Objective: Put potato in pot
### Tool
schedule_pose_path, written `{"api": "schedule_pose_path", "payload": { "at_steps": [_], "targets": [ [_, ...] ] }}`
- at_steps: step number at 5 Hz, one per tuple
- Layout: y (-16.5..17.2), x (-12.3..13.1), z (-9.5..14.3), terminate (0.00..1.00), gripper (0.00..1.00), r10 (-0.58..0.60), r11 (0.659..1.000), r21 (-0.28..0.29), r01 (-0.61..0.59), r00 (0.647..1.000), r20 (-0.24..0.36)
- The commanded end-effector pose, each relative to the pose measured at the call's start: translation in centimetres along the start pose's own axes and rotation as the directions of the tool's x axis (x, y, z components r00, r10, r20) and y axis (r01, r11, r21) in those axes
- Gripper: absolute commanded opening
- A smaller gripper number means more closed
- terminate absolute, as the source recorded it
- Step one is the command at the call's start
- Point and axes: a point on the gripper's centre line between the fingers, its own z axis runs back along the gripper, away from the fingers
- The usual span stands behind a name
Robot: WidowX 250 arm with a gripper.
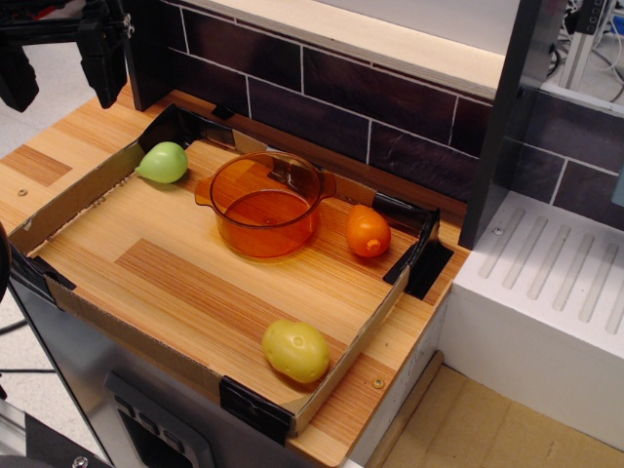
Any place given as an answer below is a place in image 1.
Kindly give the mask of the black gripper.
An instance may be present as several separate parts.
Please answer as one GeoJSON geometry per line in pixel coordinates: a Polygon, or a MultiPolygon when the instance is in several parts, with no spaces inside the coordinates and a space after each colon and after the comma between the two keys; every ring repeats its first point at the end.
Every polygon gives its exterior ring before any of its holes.
{"type": "MultiPolygon", "coordinates": [[[[3,1],[1,41],[11,45],[75,42],[88,84],[109,108],[127,83],[123,40],[135,32],[119,1],[85,1],[69,14],[67,1],[3,1]]],[[[24,112],[39,93],[36,74],[21,46],[1,47],[1,99],[24,112]]]]}

